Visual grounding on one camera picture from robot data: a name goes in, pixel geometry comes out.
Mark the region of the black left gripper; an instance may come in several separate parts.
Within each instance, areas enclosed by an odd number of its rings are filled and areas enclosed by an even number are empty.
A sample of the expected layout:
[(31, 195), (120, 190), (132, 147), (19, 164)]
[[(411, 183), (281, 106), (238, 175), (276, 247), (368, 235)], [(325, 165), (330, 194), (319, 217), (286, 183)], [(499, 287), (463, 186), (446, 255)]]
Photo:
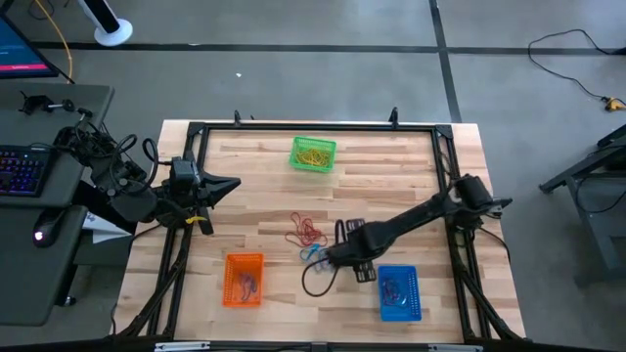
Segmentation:
[(199, 222), (203, 235), (213, 235), (214, 229), (208, 216), (208, 208), (216, 205), (221, 199), (228, 196), (239, 187), (241, 179), (237, 177), (216, 176), (198, 169), (199, 182), (186, 195), (171, 198), (182, 208), (188, 209), (194, 216), (203, 216), (206, 222)]

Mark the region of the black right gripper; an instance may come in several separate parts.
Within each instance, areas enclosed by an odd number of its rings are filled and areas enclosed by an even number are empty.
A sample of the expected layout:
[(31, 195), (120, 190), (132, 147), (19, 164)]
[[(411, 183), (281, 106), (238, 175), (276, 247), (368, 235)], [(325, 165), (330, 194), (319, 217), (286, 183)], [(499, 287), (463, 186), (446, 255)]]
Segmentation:
[[(342, 236), (344, 242), (349, 244), (350, 266), (355, 274), (356, 281), (359, 284), (374, 282), (377, 279), (377, 273), (374, 268), (373, 261), (368, 259), (367, 253), (361, 247), (357, 237), (353, 232), (362, 227), (366, 221), (363, 218), (348, 219), (344, 222), (345, 234)], [(328, 262), (334, 267), (341, 267), (342, 262), (340, 255), (343, 250), (342, 243), (336, 243), (327, 249)]]

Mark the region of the orange plastic basket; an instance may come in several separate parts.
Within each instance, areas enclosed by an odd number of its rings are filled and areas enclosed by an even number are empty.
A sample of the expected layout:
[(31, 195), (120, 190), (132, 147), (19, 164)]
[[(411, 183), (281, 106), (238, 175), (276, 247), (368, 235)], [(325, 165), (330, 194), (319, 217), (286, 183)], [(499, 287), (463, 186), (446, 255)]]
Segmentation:
[(222, 304), (229, 308), (261, 305), (264, 255), (261, 252), (233, 252), (226, 255)]

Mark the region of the blue plastic basket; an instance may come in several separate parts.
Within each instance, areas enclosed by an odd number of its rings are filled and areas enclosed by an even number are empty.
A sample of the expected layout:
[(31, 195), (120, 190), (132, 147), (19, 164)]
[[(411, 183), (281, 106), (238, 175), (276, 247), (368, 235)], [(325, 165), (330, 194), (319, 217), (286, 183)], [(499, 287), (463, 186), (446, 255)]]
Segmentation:
[(381, 320), (420, 321), (422, 305), (417, 269), (407, 265), (381, 265), (378, 275)]

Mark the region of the green plastic basket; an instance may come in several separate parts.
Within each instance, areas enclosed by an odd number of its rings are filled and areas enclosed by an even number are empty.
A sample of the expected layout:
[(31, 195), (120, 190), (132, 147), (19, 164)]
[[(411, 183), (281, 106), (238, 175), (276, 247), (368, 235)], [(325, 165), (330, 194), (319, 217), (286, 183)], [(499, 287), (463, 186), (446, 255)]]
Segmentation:
[(328, 173), (335, 164), (336, 142), (295, 136), (289, 163), (293, 168)]

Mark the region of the white paper sheet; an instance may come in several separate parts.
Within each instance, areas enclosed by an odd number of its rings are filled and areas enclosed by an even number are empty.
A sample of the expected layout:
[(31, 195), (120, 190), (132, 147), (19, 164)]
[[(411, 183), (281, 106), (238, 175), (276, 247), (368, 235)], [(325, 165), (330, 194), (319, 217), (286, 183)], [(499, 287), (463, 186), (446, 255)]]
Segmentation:
[(87, 213), (82, 229), (92, 232), (93, 244), (131, 236), (127, 231), (91, 212)]

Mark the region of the black computer mouse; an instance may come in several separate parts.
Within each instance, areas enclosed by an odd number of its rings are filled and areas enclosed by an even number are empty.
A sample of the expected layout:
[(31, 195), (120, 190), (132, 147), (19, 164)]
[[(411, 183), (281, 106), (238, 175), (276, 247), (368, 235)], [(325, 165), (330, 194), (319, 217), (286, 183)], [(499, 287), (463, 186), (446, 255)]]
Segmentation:
[(62, 208), (53, 208), (46, 209), (39, 215), (35, 221), (32, 236), (36, 247), (45, 248), (55, 243), (64, 212)]

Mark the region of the white round stand base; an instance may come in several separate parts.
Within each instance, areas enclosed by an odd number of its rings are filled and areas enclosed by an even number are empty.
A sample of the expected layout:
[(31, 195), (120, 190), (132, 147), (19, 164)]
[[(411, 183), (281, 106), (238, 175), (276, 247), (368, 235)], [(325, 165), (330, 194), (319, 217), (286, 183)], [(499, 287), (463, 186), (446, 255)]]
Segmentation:
[(87, 18), (95, 25), (94, 38), (105, 47), (127, 42), (133, 34), (133, 25), (119, 18), (107, 0), (77, 0)]

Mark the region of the backlit black keyboard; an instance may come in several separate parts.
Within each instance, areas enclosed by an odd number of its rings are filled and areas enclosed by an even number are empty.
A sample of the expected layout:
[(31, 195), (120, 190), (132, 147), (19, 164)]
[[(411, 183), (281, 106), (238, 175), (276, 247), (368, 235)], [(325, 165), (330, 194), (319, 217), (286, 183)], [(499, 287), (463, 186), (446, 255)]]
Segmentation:
[(54, 157), (49, 148), (0, 145), (0, 196), (39, 197)]

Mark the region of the grey desk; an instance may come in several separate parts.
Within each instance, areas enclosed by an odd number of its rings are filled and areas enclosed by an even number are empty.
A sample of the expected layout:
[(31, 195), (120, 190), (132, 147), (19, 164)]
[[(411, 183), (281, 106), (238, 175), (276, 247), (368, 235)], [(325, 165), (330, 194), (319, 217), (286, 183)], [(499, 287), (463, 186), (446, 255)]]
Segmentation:
[[(99, 127), (109, 109), (111, 86), (60, 83), (0, 82), (0, 146), (51, 145), (65, 127), (80, 119), (59, 109), (20, 111), (24, 96), (45, 95), (54, 102), (69, 99), (92, 112), (84, 126)], [(48, 320), (73, 256), (87, 208), (71, 203), (84, 167), (69, 154), (59, 154), (38, 198), (0, 196), (0, 326), (42, 326)], [(52, 245), (33, 242), (35, 225), (48, 208), (64, 208), (61, 234)]]

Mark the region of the monitor with blue screen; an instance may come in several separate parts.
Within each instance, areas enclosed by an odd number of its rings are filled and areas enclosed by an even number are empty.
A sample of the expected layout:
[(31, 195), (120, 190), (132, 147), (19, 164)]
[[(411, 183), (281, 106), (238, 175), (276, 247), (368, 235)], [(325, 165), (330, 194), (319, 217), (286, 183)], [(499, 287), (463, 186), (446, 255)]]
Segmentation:
[(0, 14), (0, 79), (57, 77), (54, 66)]

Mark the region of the grey metal stand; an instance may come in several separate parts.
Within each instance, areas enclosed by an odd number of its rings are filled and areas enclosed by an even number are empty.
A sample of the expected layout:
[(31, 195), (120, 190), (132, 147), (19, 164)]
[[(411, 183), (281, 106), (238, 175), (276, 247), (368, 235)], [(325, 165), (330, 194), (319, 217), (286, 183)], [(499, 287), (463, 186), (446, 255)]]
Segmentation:
[(626, 254), (616, 245), (626, 241), (626, 124), (602, 137), (592, 152), (539, 189), (549, 194), (559, 187), (569, 190), (603, 262), (600, 270), (577, 276), (576, 284), (626, 281)]

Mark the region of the black metal table frame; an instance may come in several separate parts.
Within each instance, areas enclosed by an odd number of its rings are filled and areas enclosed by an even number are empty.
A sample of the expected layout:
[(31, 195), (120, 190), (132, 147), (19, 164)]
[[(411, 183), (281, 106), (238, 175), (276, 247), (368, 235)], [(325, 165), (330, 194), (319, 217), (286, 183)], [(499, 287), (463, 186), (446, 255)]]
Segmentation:
[[(289, 163), (294, 134), (335, 141), (328, 173)], [(215, 130), (208, 138), (208, 172), (241, 179), (215, 207), (214, 234), (194, 232), (175, 335), (179, 339), (309, 342), (459, 342), (463, 338), (445, 226), (435, 221), (400, 238), (381, 264), (411, 265), (419, 278), (422, 319), (380, 318), (378, 287), (358, 284), (350, 269), (316, 272), (285, 240), (291, 214), (310, 218), (331, 236), (338, 219), (391, 218), (439, 188), (430, 136), (360, 131), (346, 123), (325, 131), (299, 122), (294, 131)], [(233, 252), (264, 255), (261, 305), (222, 304), (224, 263)]]

